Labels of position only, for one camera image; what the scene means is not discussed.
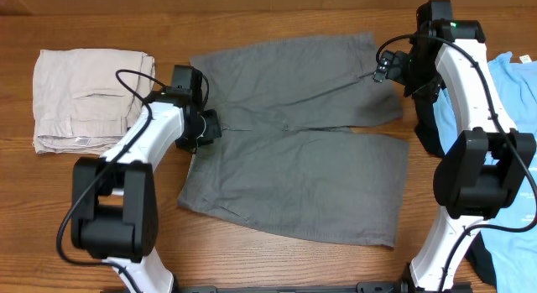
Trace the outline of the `grey shorts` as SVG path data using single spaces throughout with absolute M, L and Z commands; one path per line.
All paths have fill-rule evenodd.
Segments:
M 323 243 L 395 245 L 409 144 L 372 78 L 372 33 L 282 39 L 194 56 L 222 136 L 193 159 L 178 203 L 244 227 Z

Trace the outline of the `beige shorts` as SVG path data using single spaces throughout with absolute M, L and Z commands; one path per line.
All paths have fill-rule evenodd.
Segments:
M 41 50 L 33 73 L 34 150 L 43 153 L 101 154 L 132 127 L 155 76 L 154 57 L 113 49 Z

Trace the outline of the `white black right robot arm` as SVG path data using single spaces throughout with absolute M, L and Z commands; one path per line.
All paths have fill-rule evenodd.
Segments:
M 534 136 L 521 133 L 500 101 L 487 66 L 487 47 L 475 20 L 420 20 L 406 37 L 409 53 L 376 54 L 373 74 L 403 85 L 411 97 L 435 100 L 450 93 L 458 137 L 436 167 L 433 192 L 439 210 L 425 244 L 407 265 L 403 292 L 469 292 L 454 275 L 475 237 L 509 207 L 523 181 L 536 183 L 529 165 Z

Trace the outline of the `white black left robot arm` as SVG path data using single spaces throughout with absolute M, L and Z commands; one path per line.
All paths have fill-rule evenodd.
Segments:
M 57 233 L 90 256 L 90 266 L 112 268 L 127 292 L 176 292 L 176 276 L 164 267 L 155 244 L 159 232 L 154 172 L 170 145 L 196 151 L 221 137 L 209 91 L 165 86 L 143 100 L 136 123 L 97 158 L 78 159 L 72 205 Z

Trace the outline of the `black garment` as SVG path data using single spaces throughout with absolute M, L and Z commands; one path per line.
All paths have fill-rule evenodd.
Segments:
M 442 158 L 446 151 L 441 147 L 433 103 L 415 101 L 414 105 L 418 118 L 418 124 L 414 128 L 416 136 L 427 153 Z M 493 287 L 497 286 L 492 255 L 487 251 L 481 233 L 475 235 L 472 244 L 466 252 L 465 258 L 483 283 L 492 285 Z

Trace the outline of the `light blue t-shirt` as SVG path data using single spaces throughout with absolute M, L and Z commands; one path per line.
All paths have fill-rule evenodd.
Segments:
M 511 53 L 486 65 L 472 62 L 483 104 L 462 105 L 440 92 L 433 106 L 446 157 L 434 174 L 442 205 L 440 282 L 453 274 L 477 233 L 493 259 L 499 292 L 536 290 L 536 64 L 515 64 Z

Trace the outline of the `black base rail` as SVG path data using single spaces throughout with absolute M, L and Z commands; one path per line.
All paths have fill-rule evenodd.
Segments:
M 430 293 L 428 290 L 411 289 L 403 281 L 360 282 L 348 286 L 301 286 L 301 287 L 251 287 L 217 288 L 215 286 L 178 286 L 172 285 L 173 293 Z

